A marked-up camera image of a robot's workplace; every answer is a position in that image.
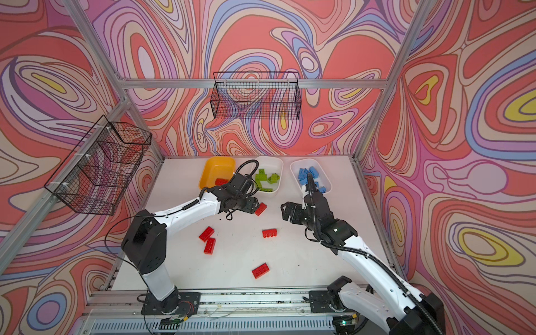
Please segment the red lego brick cluster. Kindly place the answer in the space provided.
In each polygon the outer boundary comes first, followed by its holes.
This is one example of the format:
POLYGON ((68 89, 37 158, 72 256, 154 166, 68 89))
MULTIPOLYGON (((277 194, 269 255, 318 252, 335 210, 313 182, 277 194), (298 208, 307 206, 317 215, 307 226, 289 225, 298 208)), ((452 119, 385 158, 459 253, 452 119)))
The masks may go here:
POLYGON ((215 238, 208 238, 205 244, 204 254, 212 255, 216 246, 215 238))
POLYGON ((207 242, 209 238, 214 234, 214 229, 212 227, 207 227, 200 235, 199 239, 203 242, 207 242))

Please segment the red lego brick top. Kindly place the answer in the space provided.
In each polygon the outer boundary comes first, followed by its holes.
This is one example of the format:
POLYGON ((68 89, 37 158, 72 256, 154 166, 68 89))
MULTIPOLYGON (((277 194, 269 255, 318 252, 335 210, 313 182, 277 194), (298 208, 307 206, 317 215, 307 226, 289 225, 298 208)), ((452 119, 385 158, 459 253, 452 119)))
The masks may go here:
POLYGON ((260 203, 258 209, 255 211, 256 216, 260 216, 265 210, 267 209, 267 206, 265 203, 260 203))

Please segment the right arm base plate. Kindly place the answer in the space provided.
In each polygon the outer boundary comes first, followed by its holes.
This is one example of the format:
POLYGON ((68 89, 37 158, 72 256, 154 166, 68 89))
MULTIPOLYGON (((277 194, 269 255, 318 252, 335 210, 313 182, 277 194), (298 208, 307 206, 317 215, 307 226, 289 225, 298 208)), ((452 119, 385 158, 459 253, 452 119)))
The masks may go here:
POLYGON ((310 310, 314 314, 347 314, 354 313, 350 308, 344 307, 337 295, 328 290, 311 290, 304 301, 309 303, 310 310))

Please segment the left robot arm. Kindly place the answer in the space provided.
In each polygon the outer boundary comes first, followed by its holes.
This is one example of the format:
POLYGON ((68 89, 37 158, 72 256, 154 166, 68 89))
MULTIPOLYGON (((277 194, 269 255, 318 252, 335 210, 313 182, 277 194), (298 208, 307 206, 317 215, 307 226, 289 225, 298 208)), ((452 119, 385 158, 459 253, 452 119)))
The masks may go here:
POLYGON ((121 249, 145 282, 157 310, 173 314, 180 306, 177 286, 166 268, 168 239, 188 226, 221 213, 253 214, 260 204, 251 175, 235 173, 221 186, 203 188, 199 196, 171 209, 138 212, 129 226, 121 249))

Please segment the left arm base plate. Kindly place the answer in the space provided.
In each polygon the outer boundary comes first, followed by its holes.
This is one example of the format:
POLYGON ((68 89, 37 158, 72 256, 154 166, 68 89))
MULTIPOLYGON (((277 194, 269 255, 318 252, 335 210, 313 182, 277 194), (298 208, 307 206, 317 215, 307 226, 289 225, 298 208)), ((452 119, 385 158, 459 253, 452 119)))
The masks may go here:
POLYGON ((201 293, 199 292, 179 292, 171 294, 170 297, 159 301, 156 297, 147 292, 145 298, 138 300, 143 302, 142 315, 182 315, 192 316, 197 314, 200 305, 201 293))

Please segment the small green lego brick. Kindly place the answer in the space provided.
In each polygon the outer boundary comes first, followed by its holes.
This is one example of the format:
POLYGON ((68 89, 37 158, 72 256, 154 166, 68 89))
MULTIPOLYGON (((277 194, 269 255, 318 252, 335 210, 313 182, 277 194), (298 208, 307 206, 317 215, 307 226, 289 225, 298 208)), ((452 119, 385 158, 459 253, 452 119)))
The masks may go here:
POLYGON ((276 173, 273 173, 269 179, 267 180, 270 184, 277 184, 279 183, 279 180, 280 180, 280 175, 279 174, 276 174, 276 173))

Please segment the red lego brick bottom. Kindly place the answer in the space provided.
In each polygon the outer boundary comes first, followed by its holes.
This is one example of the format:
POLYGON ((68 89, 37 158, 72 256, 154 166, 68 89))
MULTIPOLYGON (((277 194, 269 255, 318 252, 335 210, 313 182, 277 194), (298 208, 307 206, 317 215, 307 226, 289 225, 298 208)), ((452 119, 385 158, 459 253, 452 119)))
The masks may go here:
POLYGON ((267 263, 263 263, 262 265, 258 266, 257 268, 252 270, 252 275, 254 279, 259 279, 261 276, 264 276, 270 271, 269 266, 267 263))

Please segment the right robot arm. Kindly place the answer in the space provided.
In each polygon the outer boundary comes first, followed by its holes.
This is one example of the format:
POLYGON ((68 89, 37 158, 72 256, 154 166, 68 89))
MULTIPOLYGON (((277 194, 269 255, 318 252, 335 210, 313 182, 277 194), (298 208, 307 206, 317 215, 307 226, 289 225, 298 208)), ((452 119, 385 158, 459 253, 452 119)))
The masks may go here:
POLYGON ((312 231, 318 244, 357 270, 372 287, 368 292, 348 277, 330 284, 334 309, 350 309, 388 334, 444 334, 445 311, 433 293, 423 294, 403 280, 365 243, 350 223, 338 219, 323 194, 315 192, 298 204, 281 206, 282 219, 312 231))

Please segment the green lego brick bottom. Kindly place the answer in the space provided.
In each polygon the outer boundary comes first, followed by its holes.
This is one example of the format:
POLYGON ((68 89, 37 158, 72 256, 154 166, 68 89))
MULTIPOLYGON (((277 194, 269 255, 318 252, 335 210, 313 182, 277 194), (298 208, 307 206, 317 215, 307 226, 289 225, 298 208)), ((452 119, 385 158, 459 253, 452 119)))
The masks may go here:
POLYGON ((255 180, 256 181, 266 181, 266 182, 269 182, 270 181, 270 178, 267 174, 257 174, 255 176, 255 180))

